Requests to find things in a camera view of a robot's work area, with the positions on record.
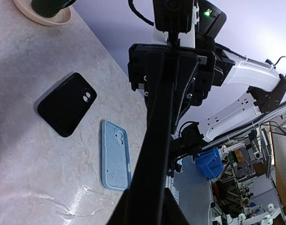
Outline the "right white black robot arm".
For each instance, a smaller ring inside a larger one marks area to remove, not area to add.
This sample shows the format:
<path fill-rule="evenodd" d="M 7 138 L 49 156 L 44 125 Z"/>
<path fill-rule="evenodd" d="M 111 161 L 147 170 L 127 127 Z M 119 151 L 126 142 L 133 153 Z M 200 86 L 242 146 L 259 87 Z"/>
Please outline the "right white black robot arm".
<path fill-rule="evenodd" d="M 144 90 L 148 135 L 160 125 L 160 155 L 173 170 L 183 156 L 199 153 L 231 125 L 278 108 L 286 76 L 275 64 L 258 62 L 215 42 L 226 14 L 207 0 L 155 0 L 156 44 L 129 49 L 128 75 L 133 90 Z M 192 106 L 200 106 L 212 86 L 241 84 L 247 91 L 228 107 L 178 128 Z"/>

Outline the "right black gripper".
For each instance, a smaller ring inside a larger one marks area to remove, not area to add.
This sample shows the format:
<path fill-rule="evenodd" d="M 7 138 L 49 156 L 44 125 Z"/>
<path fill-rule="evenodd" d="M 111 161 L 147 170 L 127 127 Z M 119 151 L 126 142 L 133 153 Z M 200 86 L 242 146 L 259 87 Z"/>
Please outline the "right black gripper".
<path fill-rule="evenodd" d="M 214 51 L 155 44 L 133 44 L 129 51 L 128 76 L 132 90 L 148 92 L 146 105 L 153 105 L 158 86 L 171 84 L 173 112 L 171 134 L 176 132 L 189 105 L 201 105 L 212 86 L 221 86 L 234 60 L 216 47 Z"/>

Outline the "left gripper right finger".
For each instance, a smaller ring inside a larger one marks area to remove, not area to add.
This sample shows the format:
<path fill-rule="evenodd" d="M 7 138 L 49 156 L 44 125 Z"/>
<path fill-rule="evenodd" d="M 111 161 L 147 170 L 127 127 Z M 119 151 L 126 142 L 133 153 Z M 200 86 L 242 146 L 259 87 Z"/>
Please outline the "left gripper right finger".
<path fill-rule="evenodd" d="M 171 190 L 167 187 L 164 189 L 163 224 L 189 225 L 189 222 L 177 204 Z"/>

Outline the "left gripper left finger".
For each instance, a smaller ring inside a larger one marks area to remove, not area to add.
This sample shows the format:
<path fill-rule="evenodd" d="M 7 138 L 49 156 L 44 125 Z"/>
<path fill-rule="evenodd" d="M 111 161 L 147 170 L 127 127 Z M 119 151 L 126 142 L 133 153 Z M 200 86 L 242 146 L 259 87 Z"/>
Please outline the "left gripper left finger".
<path fill-rule="evenodd" d="M 130 225 L 131 216 L 133 214 L 133 192 L 126 189 L 118 201 L 107 225 Z"/>

